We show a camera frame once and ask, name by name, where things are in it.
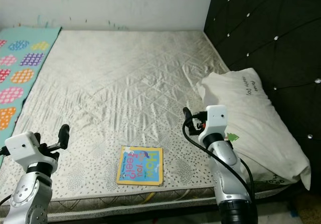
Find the bed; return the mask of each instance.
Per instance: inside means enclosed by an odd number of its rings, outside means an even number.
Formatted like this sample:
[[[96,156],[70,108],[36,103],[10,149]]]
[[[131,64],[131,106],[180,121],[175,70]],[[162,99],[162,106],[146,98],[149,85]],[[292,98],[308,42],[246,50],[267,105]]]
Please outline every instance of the bed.
[[[215,203],[207,156],[181,133],[182,109],[204,109],[195,84],[212,71],[228,68],[202,32],[62,30],[14,131],[39,132],[49,144],[71,126],[49,221]],[[122,145],[163,147],[163,186],[117,185]],[[23,172],[10,158],[0,171],[2,199]],[[257,198],[286,187],[257,183]],[[9,206],[0,210],[4,217]]]

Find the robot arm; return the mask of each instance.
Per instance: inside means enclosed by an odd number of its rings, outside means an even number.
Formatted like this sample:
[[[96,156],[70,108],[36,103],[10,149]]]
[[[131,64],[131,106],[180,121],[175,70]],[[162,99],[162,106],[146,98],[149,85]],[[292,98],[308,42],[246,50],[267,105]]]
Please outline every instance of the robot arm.
[[[69,141],[69,126],[60,128],[58,143],[47,147],[40,145],[32,132],[13,136],[5,141],[0,154],[11,155],[26,172],[17,184],[10,198],[10,211],[4,224],[44,224],[47,223],[49,202],[52,197],[51,174],[58,167],[57,149],[66,149]]]
[[[183,112],[189,119],[192,117],[189,110]],[[234,152],[231,142],[224,141],[227,126],[227,110],[223,105],[207,106],[206,112],[200,114],[202,124],[200,130],[192,133],[199,134],[199,143],[204,145],[209,153],[214,154],[225,165],[234,170],[232,173],[217,158],[210,157],[209,166],[214,178],[214,192],[223,224],[257,224],[257,210],[245,186],[236,177],[245,181],[241,172],[241,159]]]

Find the pillowcase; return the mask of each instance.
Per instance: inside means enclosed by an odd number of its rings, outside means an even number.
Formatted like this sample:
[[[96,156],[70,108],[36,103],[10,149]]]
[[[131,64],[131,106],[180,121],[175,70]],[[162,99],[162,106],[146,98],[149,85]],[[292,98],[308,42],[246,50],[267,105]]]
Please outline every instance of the pillowcase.
[[[276,175],[309,190],[308,158],[288,131],[253,68],[211,73],[197,83],[205,106],[223,104],[228,111],[225,130],[233,148]]]

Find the black cable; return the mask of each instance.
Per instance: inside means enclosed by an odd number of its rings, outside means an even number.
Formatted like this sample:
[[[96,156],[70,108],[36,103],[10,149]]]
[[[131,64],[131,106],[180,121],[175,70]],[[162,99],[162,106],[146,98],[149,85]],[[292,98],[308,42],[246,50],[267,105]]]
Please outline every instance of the black cable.
[[[216,161],[218,161],[221,165],[223,165],[226,169],[228,169],[244,186],[244,188],[246,189],[246,191],[248,192],[250,199],[252,201],[252,203],[255,203],[255,199],[254,199],[254,195],[252,194],[252,191],[250,190],[250,188],[248,187],[248,185],[246,184],[246,182],[242,179],[242,177],[235,172],[235,170],[233,170],[229,165],[227,165],[224,161],[222,161],[219,157],[217,157],[216,155],[214,155],[211,151],[207,150],[206,148],[204,148],[203,146],[199,145],[198,143],[196,143],[195,141],[193,141],[185,132],[185,127],[186,127],[186,123],[194,118],[196,118],[197,116],[193,115],[192,117],[187,118],[184,123],[183,123],[183,135],[185,136],[185,138],[194,146],[196,146],[197,148],[203,150],[205,153],[207,153],[208,155],[210,155],[211,157],[213,157]]]
[[[250,168],[247,166],[247,164],[240,158],[241,160],[241,163],[244,165],[247,173],[249,174],[249,177],[250,177],[250,184],[251,184],[251,191],[252,191],[252,195],[255,196],[255,190],[254,190],[254,180],[253,180],[253,176],[252,176],[252,173],[251,173],[251,170]]]
[[[5,203],[7,200],[9,200],[11,198],[11,195],[8,195],[5,199],[3,199],[2,201],[0,201],[0,205],[2,205],[3,203]]]

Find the white wall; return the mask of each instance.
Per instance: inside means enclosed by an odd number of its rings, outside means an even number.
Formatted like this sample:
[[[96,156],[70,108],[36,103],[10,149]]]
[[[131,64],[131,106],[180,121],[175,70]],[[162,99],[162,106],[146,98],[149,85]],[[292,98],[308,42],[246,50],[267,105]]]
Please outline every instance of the white wall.
[[[210,1],[0,0],[0,27],[203,30]]]

